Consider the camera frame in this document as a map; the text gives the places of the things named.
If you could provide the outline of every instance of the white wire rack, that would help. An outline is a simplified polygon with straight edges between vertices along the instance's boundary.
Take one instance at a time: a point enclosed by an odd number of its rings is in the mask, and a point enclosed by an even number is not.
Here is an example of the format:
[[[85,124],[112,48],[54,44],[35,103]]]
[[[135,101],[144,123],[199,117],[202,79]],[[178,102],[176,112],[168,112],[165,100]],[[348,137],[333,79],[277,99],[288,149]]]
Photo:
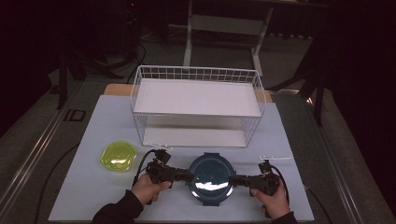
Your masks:
[[[232,69],[232,68],[214,68],[214,67],[185,67],[185,66],[152,66],[152,65],[141,65],[138,67],[134,79],[134,86],[132,88],[131,93],[131,109],[134,114],[134,122],[136,125],[136,129],[139,135],[140,140],[144,144],[145,142],[145,133],[148,127],[148,118],[152,116],[158,116],[158,114],[141,114],[136,113],[136,103],[139,99],[139,91],[142,84],[142,81],[145,79],[166,79],[166,80],[188,80],[188,81],[208,81],[212,83],[222,82],[222,83],[247,83],[251,85],[251,89],[253,89],[255,97],[255,102],[257,102],[258,111],[260,111],[259,117],[238,117],[235,116],[234,119],[239,120],[240,130],[243,132],[244,137],[244,145],[237,147],[246,147],[252,138],[261,117],[264,114],[265,110],[265,94],[264,89],[262,87],[262,82],[260,79],[260,74],[255,70],[246,70],[246,69]],[[163,116],[172,117],[173,119],[179,116],[180,120],[186,120],[186,118],[182,118],[183,116],[176,114],[161,114],[162,119]],[[224,122],[229,122],[233,116],[224,115],[224,116],[206,116],[206,120],[211,119],[221,119],[223,117]],[[156,144],[167,144],[172,146],[173,144],[165,143],[165,142],[156,142]],[[211,147],[235,147],[235,146],[211,146]]]

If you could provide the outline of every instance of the white table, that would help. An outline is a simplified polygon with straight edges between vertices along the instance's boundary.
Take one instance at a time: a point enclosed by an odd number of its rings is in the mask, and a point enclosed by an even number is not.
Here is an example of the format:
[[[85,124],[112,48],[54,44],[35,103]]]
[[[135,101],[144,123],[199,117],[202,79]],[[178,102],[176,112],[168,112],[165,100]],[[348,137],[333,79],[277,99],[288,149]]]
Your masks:
[[[114,141],[128,141],[138,154],[132,168],[125,173],[107,170],[99,158]],[[50,221],[90,221],[107,203],[116,203],[133,178],[143,155],[143,147],[134,128],[128,96],[102,95],[93,111],[75,158],[49,215]],[[171,152],[168,165],[189,168],[204,152],[218,152],[238,175],[258,175],[260,156],[292,156],[279,113],[274,103],[267,104],[261,123],[246,148],[178,147]],[[286,179],[290,191],[290,208],[298,220],[313,220],[304,186],[294,160],[272,161]],[[219,207],[203,207],[183,182],[175,182],[161,193],[159,201],[146,206],[140,222],[257,222],[266,220],[261,203],[248,196],[248,188],[237,187]]]

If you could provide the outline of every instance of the yellow plastic lid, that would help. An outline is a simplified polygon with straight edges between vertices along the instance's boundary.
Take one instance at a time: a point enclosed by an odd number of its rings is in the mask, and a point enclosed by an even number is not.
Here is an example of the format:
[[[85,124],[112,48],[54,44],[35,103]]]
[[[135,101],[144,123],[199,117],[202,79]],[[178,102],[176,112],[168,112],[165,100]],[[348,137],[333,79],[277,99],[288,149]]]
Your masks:
[[[100,162],[109,170],[127,171],[136,157],[134,146],[128,142],[113,142],[103,151]]]

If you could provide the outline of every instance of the human hand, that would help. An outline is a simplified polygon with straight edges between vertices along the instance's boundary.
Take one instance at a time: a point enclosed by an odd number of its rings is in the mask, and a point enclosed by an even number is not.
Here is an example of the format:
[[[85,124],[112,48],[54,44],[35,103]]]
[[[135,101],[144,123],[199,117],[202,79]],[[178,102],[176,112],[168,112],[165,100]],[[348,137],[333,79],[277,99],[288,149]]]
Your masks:
[[[268,196],[258,189],[251,189],[250,192],[263,203],[262,211],[268,212],[272,220],[285,216],[290,212],[289,203],[286,199],[285,186],[279,178],[279,187],[273,196]]]
[[[131,192],[136,198],[145,205],[149,201],[157,201],[160,191],[169,189],[172,183],[165,181],[159,184],[153,184],[148,174],[140,176],[139,180],[132,186]]]

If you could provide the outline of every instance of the sleeve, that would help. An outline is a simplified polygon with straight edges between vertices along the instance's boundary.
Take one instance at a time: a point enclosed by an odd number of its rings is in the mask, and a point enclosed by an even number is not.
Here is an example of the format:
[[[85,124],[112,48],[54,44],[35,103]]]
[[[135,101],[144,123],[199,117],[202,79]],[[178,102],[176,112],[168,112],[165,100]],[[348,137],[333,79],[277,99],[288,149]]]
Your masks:
[[[130,190],[117,203],[103,206],[93,217],[92,224],[131,224],[143,211],[142,203]]]
[[[273,220],[272,224],[297,224],[297,220],[294,213],[289,212],[285,216]]]

